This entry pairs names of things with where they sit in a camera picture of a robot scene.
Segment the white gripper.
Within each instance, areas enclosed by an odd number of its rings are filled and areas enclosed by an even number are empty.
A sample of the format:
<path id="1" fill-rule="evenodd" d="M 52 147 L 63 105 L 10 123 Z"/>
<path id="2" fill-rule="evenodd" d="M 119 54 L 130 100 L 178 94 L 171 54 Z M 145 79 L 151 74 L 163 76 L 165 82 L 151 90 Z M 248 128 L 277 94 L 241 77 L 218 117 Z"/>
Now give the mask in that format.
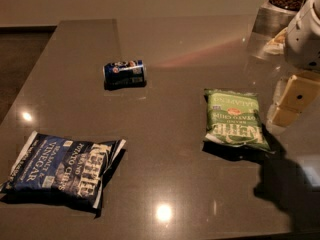
<path id="1" fill-rule="evenodd" d="M 296 68 L 320 71 L 320 0 L 308 0 L 288 25 L 285 60 Z M 320 82 L 292 75 L 278 106 L 269 109 L 269 121 L 273 125 L 287 127 L 310 105 L 320 93 Z"/>

